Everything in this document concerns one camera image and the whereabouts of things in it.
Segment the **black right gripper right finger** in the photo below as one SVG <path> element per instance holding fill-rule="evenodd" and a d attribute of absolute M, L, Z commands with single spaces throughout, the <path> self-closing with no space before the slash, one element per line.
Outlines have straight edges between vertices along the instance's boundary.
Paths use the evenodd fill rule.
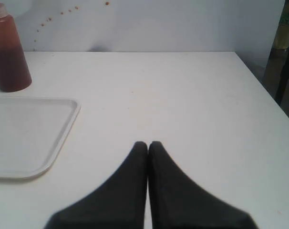
<path fill-rule="evenodd" d="M 205 191 L 170 157 L 161 142 L 148 151 L 154 229 L 256 229 L 252 217 Z"/>

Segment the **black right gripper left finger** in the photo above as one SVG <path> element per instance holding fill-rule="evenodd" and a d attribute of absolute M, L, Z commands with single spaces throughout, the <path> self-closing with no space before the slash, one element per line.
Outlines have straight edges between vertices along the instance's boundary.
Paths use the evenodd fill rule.
<path fill-rule="evenodd" d="M 142 229 L 148 150 L 136 142 L 124 162 L 95 191 L 53 214 L 47 229 Z"/>

